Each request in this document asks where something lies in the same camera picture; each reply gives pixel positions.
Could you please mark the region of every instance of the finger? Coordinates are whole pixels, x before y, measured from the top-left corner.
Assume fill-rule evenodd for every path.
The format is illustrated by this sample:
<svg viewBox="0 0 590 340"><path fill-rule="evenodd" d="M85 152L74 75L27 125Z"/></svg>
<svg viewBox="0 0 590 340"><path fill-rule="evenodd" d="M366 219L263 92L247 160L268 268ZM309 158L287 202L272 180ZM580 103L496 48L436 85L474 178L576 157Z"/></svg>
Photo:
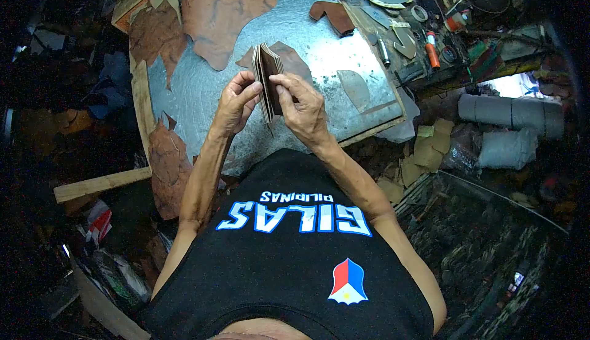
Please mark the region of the finger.
<svg viewBox="0 0 590 340"><path fill-rule="evenodd" d="M291 117L296 113L295 104L289 90L282 85L277 85L278 103L281 105L283 115Z"/></svg>
<svg viewBox="0 0 590 340"><path fill-rule="evenodd" d="M246 103L244 105L244 110L249 109L249 110L253 111L259 102L260 102L260 95L257 95L256 97L254 97L253 100L248 101L248 103Z"/></svg>
<svg viewBox="0 0 590 340"><path fill-rule="evenodd" d="M241 93L238 95L238 103L244 106L249 101L253 100L257 95L262 92L262 83L261 82L254 82L248 85Z"/></svg>
<svg viewBox="0 0 590 340"><path fill-rule="evenodd" d="M280 84L285 87L291 93L291 95L293 95L293 97L299 100L299 102L304 102L306 99L310 99L310 96L313 95L313 93L307 90L307 88L305 88L299 79L293 74L271 75L269 80L275 84Z"/></svg>
<svg viewBox="0 0 590 340"><path fill-rule="evenodd" d="M287 74L287 76L292 76L294 79L297 79L299 81L299 83L301 83L301 85L306 87L310 92L312 92L312 93L316 92L313 85L309 84L309 82L307 80L303 79L301 76L299 76L297 74L289 73L289 72L286 74Z"/></svg>
<svg viewBox="0 0 590 340"><path fill-rule="evenodd" d="M253 100L250 100L248 103L246 103L244 105L244 112L242 113L242 119L247 120L250 117L250 115L252 114L252 112L254 111L256 104L258 104L259 102L260 102L260 96L256 96L256 97L254 97Z"/></svg>
<svg viewBox="0 0 590 340"><path fill-rule="evenodd" d="M254 73L252 71L240 71L230 80L226 88L230 88L234 93L240 94L244 85L253 81Z"/></svg>

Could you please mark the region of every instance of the orange marker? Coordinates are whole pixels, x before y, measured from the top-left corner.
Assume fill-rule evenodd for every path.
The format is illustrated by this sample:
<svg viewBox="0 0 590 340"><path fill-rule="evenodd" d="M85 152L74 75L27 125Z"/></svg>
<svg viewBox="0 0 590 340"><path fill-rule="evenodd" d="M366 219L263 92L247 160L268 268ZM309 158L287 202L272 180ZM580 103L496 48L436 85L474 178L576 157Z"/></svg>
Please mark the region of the orange marker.
<svg viewBox="0 0 590 340"><path fill-rule="evenodd" d="M433 32L426 33L426 53L428 54L428 58L430 60L430 66L433 68L440 68L441 63L439 62L439 56L437 55L437 50L434 48L435 40L434 38L436 35Z"/></svg>

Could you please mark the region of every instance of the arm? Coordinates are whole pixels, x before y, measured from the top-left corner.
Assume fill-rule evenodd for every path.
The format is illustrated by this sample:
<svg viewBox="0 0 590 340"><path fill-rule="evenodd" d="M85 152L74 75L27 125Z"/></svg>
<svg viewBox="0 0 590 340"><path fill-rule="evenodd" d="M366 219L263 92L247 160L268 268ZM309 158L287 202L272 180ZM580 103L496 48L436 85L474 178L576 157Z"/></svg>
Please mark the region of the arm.
<svg viewBox="0 0 590 340"><path fill-rule="evenodd" d="M209 221L219 174L231 141L235 134L244 129L248 117L260 101L258 94L262 85L253 81L253 73L242 71L221 93L213 123L182 196L178 233L153 288L152 299L178 267L198 229Z"/></svg>
<svg viewBox="0 0 590 340"><path fill-rule="evenodd" d="M426 298L434 317L434 333L446 319L446 305L439 285L426 263L418 256L398 224L387 196L328 132L324 99L302 78L271 76L277 85L285 124L328 168L344 193L365 212L368 221L393 249ZM293 103L292 96L299 103Z"/></svg>

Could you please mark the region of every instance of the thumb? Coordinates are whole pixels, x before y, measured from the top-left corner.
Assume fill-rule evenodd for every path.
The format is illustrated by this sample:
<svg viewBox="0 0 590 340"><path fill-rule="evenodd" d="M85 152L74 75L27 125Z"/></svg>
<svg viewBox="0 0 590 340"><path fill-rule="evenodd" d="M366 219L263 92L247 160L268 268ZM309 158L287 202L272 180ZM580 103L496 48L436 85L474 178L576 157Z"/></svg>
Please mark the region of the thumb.
<svg viewBox="0 0 590 340"><path fill-rule="evenodd" d="M293 104L293 97L291 92L286 90L282 85L277 85L278 103L280 103L283 109L283 115L291 115L295 111L295 105Z"/></svg>
<svg viewBox="0 0 590 340"><path fill-rule="evenodd" d="M254 82L248 85L239 95L238 99L240 104L244 106L249 101L256 98L258 94L262 92L262 83L261 82Z"/></svg>

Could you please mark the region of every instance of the metal sheet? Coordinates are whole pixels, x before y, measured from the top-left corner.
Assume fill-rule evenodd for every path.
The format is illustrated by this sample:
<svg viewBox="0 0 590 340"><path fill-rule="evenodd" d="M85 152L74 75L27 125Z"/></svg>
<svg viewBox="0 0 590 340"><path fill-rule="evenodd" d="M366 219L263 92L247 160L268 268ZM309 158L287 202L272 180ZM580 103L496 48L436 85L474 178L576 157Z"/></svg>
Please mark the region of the metal sheet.
<svg viewBox="0 0 590 340"><path fill-rule="evenodd" d="M240 33L230 63L223 71L213 70L202 57L192 51L192 43L181 57L171 80L172 91L166 90L166 72L158 57L149 68L151 105L154 114L162 111L178 124L175 131L187 144L187 155L199 154L213 115L219 94L227 82L240 70L236 64L250 46L266 41L282 41L293 47L309 66L315 88L325 97L330 118L328 129L338 140L357 135L367 129L402 115L399 103L366 115L360 115L340 85L336 71L354 70L367 83L373 108L395 101L394 91L387 82L380 63L369 45L355 29L354 35L339 39L325 17L314 23L309 9L319 0L278 0L270 12L252 20ZM281 117L274 125L273 135L267 129L257 106L246 128L240 132L225 161L223 172L240 175L254 163L281 148L309 150L284 125Z"/></svg>

